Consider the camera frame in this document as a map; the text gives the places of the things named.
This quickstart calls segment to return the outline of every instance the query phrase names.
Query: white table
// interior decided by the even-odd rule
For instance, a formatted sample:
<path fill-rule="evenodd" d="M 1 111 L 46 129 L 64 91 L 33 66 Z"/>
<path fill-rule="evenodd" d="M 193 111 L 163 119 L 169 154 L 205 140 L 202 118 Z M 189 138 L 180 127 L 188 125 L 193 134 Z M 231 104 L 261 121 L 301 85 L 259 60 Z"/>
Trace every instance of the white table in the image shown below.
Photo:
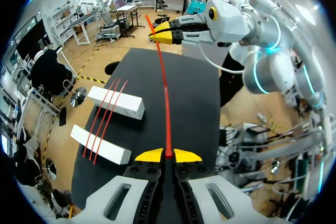
<path fill-rule="evenodd" d="M 91 18 L 92 16 L 94 16 L 97 13 L 98 13 L 98 9 L 93 10 L 89 14 L 84 15 L 81 18 L 79 18 L 78 20 L 76 20 L 75 22 L 71 23 L 71 25 L 69 26 L 69 28 L 72 28 L 71 31 L 72 31 L 73 37 L 75 38 L 78 46 L 91 44 L 91 42 L 89 40 L 89 37 L 88 37 L 88 34 L 86 33 L 86 30 L 85 30 L 84 22 L 87 21 L 89 18 Z M 80 42 L 77 35 L 76 35 L 75 26 L 78 26 L 78 25 L 80 25 L 82 30 L 83 30 L 84 37 L 85 37 L 85 40 L 86 40 L 84 42 Z"/>

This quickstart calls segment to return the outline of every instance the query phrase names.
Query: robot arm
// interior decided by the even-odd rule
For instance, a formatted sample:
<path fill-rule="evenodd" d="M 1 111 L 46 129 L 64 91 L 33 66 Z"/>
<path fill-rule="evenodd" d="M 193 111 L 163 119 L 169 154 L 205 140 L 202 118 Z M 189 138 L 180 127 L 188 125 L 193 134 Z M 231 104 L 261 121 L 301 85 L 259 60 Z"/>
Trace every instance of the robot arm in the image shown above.
<path fill-rule="evenodd" d="M 243 40 L 249 45 L 242 73 L 246 88 L 251 93 L 267 94 L 295 86 L 299 95 L 320 114 L 326 133 L 324 153 L 327 154 L 332 146 L 332 136 L 325 110 L 324 76 L 311 47 L 290 17 L 271 0 L 249 0 L 249 3 L 253 8 L 240 10 L 226 0 L 210 0 L 203 13 L 164 22 L 155 29 L 155 35 L 150 34 L 150 38 L 166 44 L 195 47 L 200 43 L 227 47 Z M 291 49 L 304 62 L 297 71 L 291 62 Z M 204 53 L 203 56 L 212 63 Z"/>

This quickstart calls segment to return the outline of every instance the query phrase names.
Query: cable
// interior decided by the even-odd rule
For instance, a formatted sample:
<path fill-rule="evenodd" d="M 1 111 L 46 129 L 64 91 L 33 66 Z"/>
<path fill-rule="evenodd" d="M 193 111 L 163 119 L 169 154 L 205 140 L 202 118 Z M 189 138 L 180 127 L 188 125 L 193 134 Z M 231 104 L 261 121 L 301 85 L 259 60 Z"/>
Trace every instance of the cable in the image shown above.
<path fill-rule="evenodd" d="M 242 74 L 244 73 L 244 70 L 241 70 L 241 71 L 234 71 L 234 70 L 230 70 L 230 69 L 227 69 L 227 68 L 223 68 L 223 67 L 220 67 L 219 65 L 216 65 L 214 64 L 212 61 L 209 60 L 209 58 L 205 55 L 203 49 L 201 48 L 201 44 L 197 44 L 198 45 L 198 48 L 201 50 L 201 53 L 203 54 L 203 57 L 214 67 L 216 68 L 219 68 L 225 72 L 228 72 L 228 73 L 232 73 L 232 74 Z"/>
<path fill-rule="evenodd" d="M 281 139 L 282 137 L 286 136 L 286 134 L 287 134 L 287 133 L 289 133 L 289 132 L 291 132 L 291 131 L 295 130 L 297 127 L 299 127 L 299 126 L 301 126 L 301 125 L 303 125 L 303 124 L 307 123 L 307 122 L 308 122 L 308 120 L 307 120 L 307 121 L 303 121 L 303 122 L 301 122 L 301 123 L 298 123 L 297 125 L 295 125 L 295 126 L 294 126 L 294 127 L 292 127 L 291 129 L 289 129 L 289 130 L 287 130 L 287 131 L 283 132 L 283 133 L 282 133 L 280 136 L 278 136 L 278 138 L 277 138 L 277 139 L 275 139 L 274 141 L 276 141 L 276 140 L 279 140 L 279 139 Z"/>
<path fill-rule="evenodd" d="M 67 45 L 64 49 L 66 49 L 66 48 L 68 48 L 69 52 L 72 52 L 72 56 L 71 57 L 73 57 L 75 55 L 75 52 L 72 49 L 70 49 L 69 45 Z"/>
<path fill-rule="evenodd" d="M 114 81 L 112 82 L 111 86 L 109 87 L 109 90 L 106 92 L 106 95 L 105 95 L 104 99 L 102 100 L 102 102 L 101 102 L 101 104 L 100 104 L 100 106 L 99 106 L 99 109 L 98 109 L 98 112 L 97 112 L 97 114 L 96 114 L 96 117 L 94 118 L 94 121 L 93 121 L 93 124 L 92 124 L 92 126 L 91 126 L 91 129 L 90 129 L 90 133 L 89 133 L 88 139 L 87 139 L 87 141 L 86 141 L 85 149 L 84 149 L 84 152 L 83 152 L 83 157 L 85 157 L 85 152 L 86 152 L 86 149 L 87 149 L 87 147 L 88 147 L 88 143 L 89 143 L 90 135 L 91 135 L 92 130 L 93 130 L 93 126 L 94 126 L 94 124 L 96 123 L 96 120 L 97 120 L 98 114 L 99 114 L 99 112 L 100 112 L 100 110 L 101 110 L 101 107 L 102 107 L 102 105 L 103 105 L 103 103 L 104 103 L 104 101 L 105 101 L 105 99 L 106 99 L 107 94 L 110 92 L 110 90 L 111 90 L 113 84 L 115 83 L 115 80 L 116 80 L 116 78 L 114 79 Z"/>
<path fill-rule="evenodd" d="M 285 180 L 282 180 L 282 181 L 278 181 L 278 182 L 276 182 L 272 185 L 272 190 L 277 194 L 289 195 L 289 193 L 282 193 L 282 192 L 278 191 L 277 189 L 274 188 L 274 186 L 282 184 L 282 183 L 287 183 L 287 182 L 292 182 L 292 181 L 295 181 L 295 180 L 299 180 L 299 179 L 305 178 L 306 176 L 307 176 L 307 174 L 299 176 L 299 177 L 291 178 L 291 179 L 285 179 Z"/>
<path fill-rule="evenodd" d="M 89 160 L 91 160 L 91 157 L 92 157 L 92 151 L 93 151 L 93 147 L 94 147 L 94 143 L 96 142 L 97 136 L 98 136 L 98 134 L 99 134 L 99 132 L 100 132 L 100 129 L 101 129 L 102 125 L 103 125 L 103 122 L 104 122 L 105 116 L 106 116 L 106 114 L 107 114 L 107 111 L 109 110 L 109 106 L 110 106 L 110 104 L 111 104 L 112 97 L 113 97 L 114 93 L 116 92 L 115 90 L 117 89 L 120 80 L 121 80 L 121 78 L 118 79 L 118 82 L 117 82 L 117 84 L 116 84 L 115 87 L 114 87 L 114 90 L 113 90 L 111 99 L 110 99 L 110 101 L 109 101 L 109 104 L 107 105 L 107 108 L 106 108 L 106 110 L 105 110 L 104 116 L 103 116 L 103 118 L 102 118 L 102 120 L 101 120 L 101 123 L 100 123 L 100 125 L 99 125 L 98 131 L 97 131 L 97 133 L 96 133 L 96 137 L 94 138 L 95 140 L 93 140 L 93 144 L 92 144 L 92 148 L 91 148 L 91 152 L 90 152 Z"/>
<path fill-rule="evenodd" d="M 100 143 L 101 143 L 102 139 L 104 138 L 106 128 L 107 128 L 107 126 L 108 126 L 108 124 L 109 124 L 109 122 L 110 122 L 110 119 L 111 119 L 111 117 L 112 117 L 112 113 L 113 113 L 113 111 L 114 111 L 114 108 L 115 108 L 116 105 L 117 105 L 117 101 L 118 101 L 118 99 L 119 99 L 119 96 L 121 95 L 122 91 L 124 90 L 124 88 L 125 88 L 127 82 L 128 82 L 128 81 L 126 81 L 126 82 L 124 83 L 124 85 L 121 87 L 121 90 L 120 90 L 120 92 L 119 92 L 119 94 L 118 94 L 118 96 L 117 96 L 117 99 L 115 100 L 115 103 L 114 103 L 114 105 L 113 105 L 113 108 L 112 108 L 112 110 L 111 110 L 111 112 L 110 112 L 109 118 L 107 119 L 107 122 L 106 122 L 105 128 L 104 128 L 104 130 L 103 130 L 103 133 L 101 134 L 101 138 L 100 138 L 100 141 L 99 141 L 98 149 L 97 149 L 97 152 L 96 152 L 95 157 L 94 157 L 95 159 L 93 160 L 93 164 L 94 164 L 94 165 L 96 164 L 96 159 L 97 159 L 97 154 L 98 154 L 98 151 L 99 151 Z"/>
<path fill-rule="evenodd" d="M 298 205 L 299 201 L 301 200 L 301 197 L 298 198 L 298 200 L 294 203 L 294 205 L 292 206 L 292 208 L 289 210 L 286 218 L 285 218 L 285 221 L 288 221 L 289 220 L 289 217 L 292 215 L 294 209 L 296 208 L 296 206 Z"/>
<path fill-rule="evenodd" d="M 151 23 L 151 20 L 149 19 L 149 16 L 146 15 L 146 20 L 148 22 L 148 25 L 151 28 L 151 31 L 153 34 L 155 34 L 155 30 L 153 28 L 153 25 Z M 166 114 L 166 150 L 165 150 L 165 158 L 172 158 L 173 152 L 172 152 L 172 132 L 171 132 L 171 118 L 170 118 L 170 108 L 169 108 L 169 94 L 168 94 L 168 85 L 167 85 L 167 79 L 166 79 L 166 72 L 164 69 L 164 63 L 163 63 L 163 57 L 160 49 L 160 44 L 156 42 L 156 47 L 158 49 L 159 54 L 159 60 L 161 65 L 161 72 L 162 72 L 162 79 L 163 79 L 163 89 L 164 89 L 164 100 L 165 100 L 165 114 Z"/>
<path fill-rule="evenodd" d="M 298 135 L 296 137 L 291 137 L 289 139 L 286 139 L 286 140 L 283 140 L 283 141 L 280 141 L 280 142 L 276 142 L 276 143 L 272 143 L 272 144 L 263 144 L 263 145 L 254 145 L 254 146 L 238 146 L 238 148 L 242 148 L 242 149 L 254 149 L 254 148 L 265 148 L 265 147 L 275 146 L 275 145 L 279 145 L 279 144 L 290 142 L 292 140 L 297 140 L 299 138 L 303 138 L 305 136 L 308 136 L 310 134 L 317 133 L 317 132 L 321 132 L 321 131 L 320 130 L 313 130 L 313 131 L 310 131 L 310 132 L 305 132 L 305 133 L 302 133 L 301 135 Z"/>

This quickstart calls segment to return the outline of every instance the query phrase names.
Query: black table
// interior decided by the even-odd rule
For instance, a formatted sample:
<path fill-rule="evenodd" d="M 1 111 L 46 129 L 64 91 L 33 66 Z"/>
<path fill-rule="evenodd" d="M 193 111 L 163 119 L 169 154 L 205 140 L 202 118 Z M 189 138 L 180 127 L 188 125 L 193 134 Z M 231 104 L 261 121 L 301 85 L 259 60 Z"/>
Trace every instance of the black table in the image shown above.
<path fill-rule="evenodd" d="M 72 28 L 71 31 L 72 31 L 73 37 L 75 38 L 77 46 L 89 45 L 91 43 L 90 39 L 89 39 L 89 36 L 86 33 L 84 22 L 87 21 L 89 18 L 93 17 L 97 13 L 98 13 L 98 9 L 95 9 L 92 12 L 88 13 L 87 15 L 84 15 L 81 18 L 79 18 L 78 20 L 76 20 L 75 22 L 71 23 L 70 26 L 68 27 L 68 28 Z M 80 25 L 82 30 L 83 30 L 83 33 L 84 33 L 84 36 L 85 36 L 85 42 L 79 42 L 79 39 L 76 35 L 75 26 L 78 26 L 78 25 Z"/>
<path fill-rule="evenodd" d="M 194 152 L 206 165 L 214 167 L 219 139 L 218 71 L 206 61 L 163 52 L 171 109 L 172 147 Z M 142 97 L 145 113 L 141 121 L 117 113 L 109 122 L 104 139 L 132 151 L 130 164 L 142 152 L 165 148 L 165 100 L 158 53 L 131 48 L 106 83 L 121 77 L 118 90 L 128 80 L 124 93 Z M 85 129 L 90 130 L 98 111 L 95 106 Z M 93 134 L 97 132 L 104 109 L 100 111 Z M 114 176 L 122 175 L 128 165 L 117 165 L 97 157 L 96 165 L 83 158 L 78 148 L 72 177 L 73 203 L 84 209 L 86 199 Z M 164 199 L 157 223 L 180 223 L 174 199 L 172 162 L 165 168 Z"/>

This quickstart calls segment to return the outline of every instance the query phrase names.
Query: black shirt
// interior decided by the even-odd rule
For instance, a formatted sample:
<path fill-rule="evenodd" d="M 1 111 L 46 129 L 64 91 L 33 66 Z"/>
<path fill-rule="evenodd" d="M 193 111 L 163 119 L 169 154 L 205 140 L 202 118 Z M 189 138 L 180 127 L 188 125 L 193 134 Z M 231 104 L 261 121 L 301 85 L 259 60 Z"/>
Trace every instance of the black shirt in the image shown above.
<path fill-rule="evenodd" d="M 41 84 L 54 95 L 59 95 L 64 91 L 64 80 L 71 81 L 72 73 L 63 64 L 58 63 L 57 53 L 48 49 L 41 55 L 33 68 L 30 75 L 32 77 L 32 85 L 34 88 Z"/>

